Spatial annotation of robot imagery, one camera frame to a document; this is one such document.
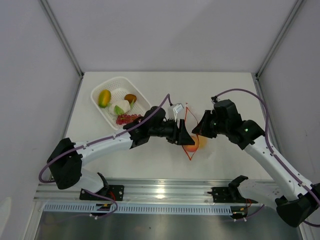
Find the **red grapes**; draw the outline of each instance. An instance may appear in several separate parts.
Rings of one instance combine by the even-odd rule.
[[[137,114],[132,114],[132,115],[122,114],[117,117],[117,119],[115,120],[115,123],[118,125],[129,124],[129,123],[132,123],[138,117],[141,117],[141,114],[139,114],[139,115],[137,115]]]

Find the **gray wall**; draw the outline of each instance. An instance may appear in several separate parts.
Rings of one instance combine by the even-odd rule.
[[[0,76],[0,201],[12,198],[1,239],[18,240],[79,82],[36,0],[1,3]]]
[[[49,2],[85,72],[255,72],[295,1]]]
[[[320,1],[306,1],[261,79],[283,154],[314,183],[320,182],[319,13]],[[320,224],[320,211],[311,218]]]

